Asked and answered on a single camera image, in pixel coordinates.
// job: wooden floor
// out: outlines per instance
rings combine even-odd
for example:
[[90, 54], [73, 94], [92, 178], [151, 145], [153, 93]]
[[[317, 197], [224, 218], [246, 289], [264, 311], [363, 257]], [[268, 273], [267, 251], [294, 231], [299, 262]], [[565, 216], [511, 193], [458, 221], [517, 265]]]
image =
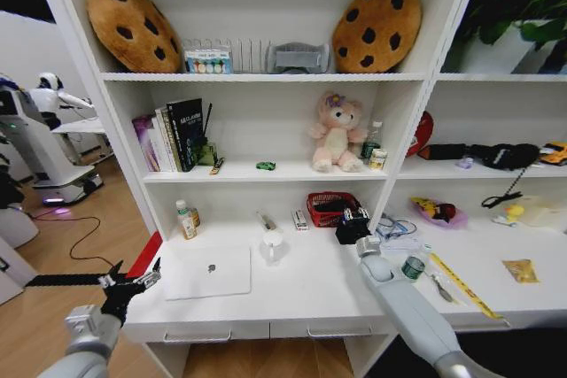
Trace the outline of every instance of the wooden floor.
[[[124, 259], [128, 271], [149, 235], [113, 158], [97, 170], [105, 185], [89, 198], [59, 215], [43, 219], [71, 219], [89, 215], [102, 220], [100, 229], [81, 243], [77, 256], [100, 255], [116, 263]], [[26, 210], [47, 212], [30, 188], [25, 188]], [[40, 234], [18, 248], [19, 254], [40, 274], [103, 273], [100, 260], [69, 258], [71, 245], [89, 232], [94, 220], [38, 221]], [[0, 305], [0, 376], [35, 377], [59, 359], [66, 348], [63, 319], [77, 305], [101, 304], [98, 287], [28, 288]], [[112, 378], [163, 376], [149, 355], [121, 336], [110, 361]], [[196, 344], [191, 347], [185, 378], [343, 378], [353, 376], [342, 340], [312, 341], [304, 338]]]

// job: yellow tape measure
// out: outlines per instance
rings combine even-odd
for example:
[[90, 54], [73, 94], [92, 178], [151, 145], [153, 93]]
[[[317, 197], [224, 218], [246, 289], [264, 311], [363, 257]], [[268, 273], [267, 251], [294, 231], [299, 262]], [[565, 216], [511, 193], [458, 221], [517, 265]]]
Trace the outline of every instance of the yellow tape measure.
[[486, 303], [484, 301], [482, 301], [480, 299], [480, 297], [475, 294], [472, 289], [470, 289], [466, 283], [464, 283], [461, 278], [459, 278], [459, 276], [457, 276], [457, 274], [455, 272], [453, 272], [453, 270], [451, 270], [451, 268], [449, 266], [447, 266], [445, 264], [445, 262], [439, 258], [439, 256], [437, 254], [435, 254], [434, 252], [431, 253], [431, 258], [433, 259], [433, 261], [435, 262], [435, 264], [437, 266], [439, 266], [443, 272], [445, 272], [447, 274], [447, 276], [449, 278], [451, 278], [451, 280], [457, 285], [457, 287], [459, 287], [461, 289], [462, 292], [464, 292], [467, 296], [469, 296], [469, 298], [472, 300], [472, 302], [478, 306], [478, 308], [480, 309], [480, 311], [482, 313], [484, 313], [487, 317], [489, 317], [490, 319], [494, 319], [494, 320], [503, 320], [508, 326], [510, 326], [509, 322], [506, 320], [506, 318], [504, 318], [504, 316], [502, 316], [501, 314], [495, 313], [492, 310], [490, 310], [490, 307], [488, 307], [488, 305], [486, 305]]

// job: yellow snack bag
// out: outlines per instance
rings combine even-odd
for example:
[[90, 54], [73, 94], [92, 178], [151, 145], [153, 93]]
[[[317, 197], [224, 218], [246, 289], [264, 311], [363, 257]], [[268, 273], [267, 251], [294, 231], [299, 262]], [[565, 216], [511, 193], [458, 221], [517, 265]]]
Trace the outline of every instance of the yellow snack bag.
[[502, 263], [508, 271], [514, 276], [517, 282], [532, 283], [539, 282], [535, 271], [533, 270], [532, 261], [524, 258], [522, 260], [503, 260]]

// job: red basket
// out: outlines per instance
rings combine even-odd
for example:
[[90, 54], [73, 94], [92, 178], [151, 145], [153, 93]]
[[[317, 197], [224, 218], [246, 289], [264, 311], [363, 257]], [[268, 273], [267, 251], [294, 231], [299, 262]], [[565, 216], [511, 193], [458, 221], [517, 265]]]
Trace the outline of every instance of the red basket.
[[311, 220], [318, 228], [336, 228], [340, 222], [343, 212], [318, 212], [316, 205], [327, 204], [331, 201], [344, 199], [349, 207], [358, 210], [361, 203], [347, 192], [321, 192], [317, 194], [309, 194], [307, 197], [307, 210], [311, 215]]

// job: book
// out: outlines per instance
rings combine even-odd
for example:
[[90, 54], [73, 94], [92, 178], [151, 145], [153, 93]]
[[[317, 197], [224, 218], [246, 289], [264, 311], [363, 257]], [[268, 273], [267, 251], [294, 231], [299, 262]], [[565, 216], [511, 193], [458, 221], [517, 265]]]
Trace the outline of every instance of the book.
[[158, 159], [159, 170], [161, 172], [171, 172], [171, 163], [166, 153], [166, 145], [161, 138], [161, 131], [159, 130], [159, 123], [157, 117], [151, 117], [150, 141], [153, 151], [156, 153]]
[[168, 102], [167, 112], [182, 170], [189, 172], [198, 162], [198, 150], [203, 141], [202, 100]]
[[167, 155], [170, 156], [170, 159], [173, 159], [172, 165], [174, 166], [174, 171], [182, 172], [181, 160], [179, 159], [179, 152], [177, 151], [177, 145], [175, 144], [174, 130], [172, 129], [171, 122], [169, 121], [167, 107], [161, 107], [156, 110], [156, 112], [159, 112], [159, 115], [161, 116], [161, 120], [158, 118], [158, 122], [163, 123], [163, 127], [166, 129], [167, 145], [169, 146]]
[[142, 148], [142, 153], [144, 154], [144, 160], [145, 164], [148, 166], [148, 170], [151, 172], [158, 172], [158, 160], [156, 159], [156, 154], [151, 147], [150, 134], [148, 133], [148, 129], [151, 128], [151, 115], [136, 117], [132, 120], [132, 125], [136, 131], [138, 142], [140, 142], [140, 148]]

